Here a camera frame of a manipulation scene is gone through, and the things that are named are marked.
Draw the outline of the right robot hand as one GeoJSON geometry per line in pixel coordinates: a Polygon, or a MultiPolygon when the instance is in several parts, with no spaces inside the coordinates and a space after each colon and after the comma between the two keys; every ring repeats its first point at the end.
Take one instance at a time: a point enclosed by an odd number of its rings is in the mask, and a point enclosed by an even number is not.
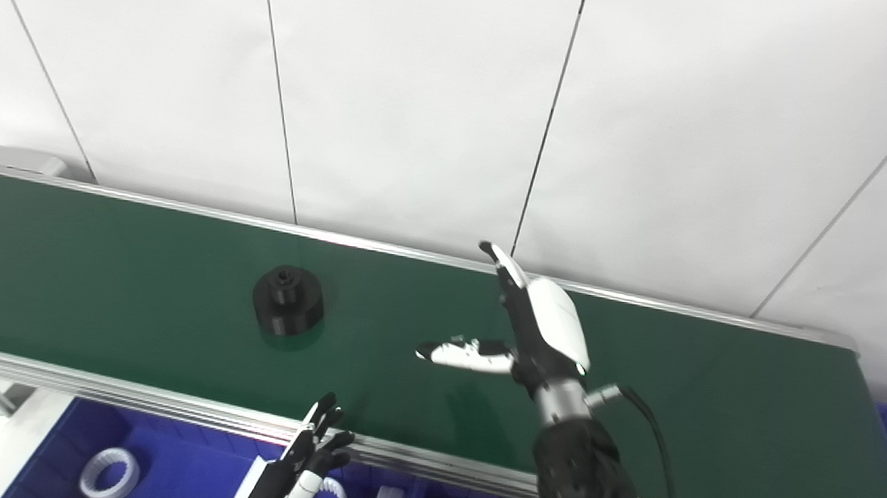
{"type": "Polygon", "coordinates": [[[529,393],[551,382],[581,381],[590,368],[587,340],[572,297],[545,276],[529,277],[509,253],[482,240],[494,263],[500,304],[514,342],[453,337],[417,345],[416,358],[484,374],[509,374],[529,393]]]}

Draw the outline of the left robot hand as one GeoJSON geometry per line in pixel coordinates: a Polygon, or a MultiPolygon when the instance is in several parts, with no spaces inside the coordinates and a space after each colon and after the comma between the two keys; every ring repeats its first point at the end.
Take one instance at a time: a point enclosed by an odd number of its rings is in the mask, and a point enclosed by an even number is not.
{"type": "Polygon", "coordinates": [[[344,430],[324,440],[344,413],[336,398],[330,391],[314,402],[280,458],[262,462],[246,498],[314,498],[328,472],[349,464],[346,448],[355,434],[344,430]]]}

